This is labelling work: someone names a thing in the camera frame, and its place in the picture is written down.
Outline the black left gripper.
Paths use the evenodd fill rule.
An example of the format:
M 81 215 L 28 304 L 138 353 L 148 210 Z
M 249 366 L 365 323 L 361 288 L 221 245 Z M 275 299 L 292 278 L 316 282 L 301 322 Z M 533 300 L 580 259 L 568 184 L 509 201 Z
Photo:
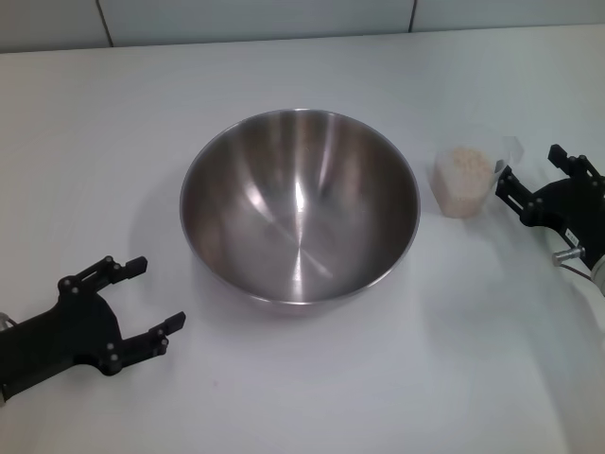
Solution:
M 184 327 L 184 312 L 122 340 L 116 316 L 99 295 L 103 288 L 146 271 L 144 256 L 120 265 L 108 255 L 61 278 L 58 301 L 49 310 L 1 332 L 1 399 L 7 401 L 77 365 L 115 375 L 164 355 L 168 337 Z

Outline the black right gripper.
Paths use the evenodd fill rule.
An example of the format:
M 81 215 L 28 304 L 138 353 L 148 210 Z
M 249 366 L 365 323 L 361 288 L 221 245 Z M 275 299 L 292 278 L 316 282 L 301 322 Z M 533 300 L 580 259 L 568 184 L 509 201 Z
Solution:
M 604 255 L 604 177 L 585 155 L 569 155 L 550 147 L 548 161 L 569 178 L 549 183 L 534 194 L 506 166 L 495 187 L 503 201 L 527 227 L 546 227 L 571 247 L 582 247 L 584 265 L 592 269 Z

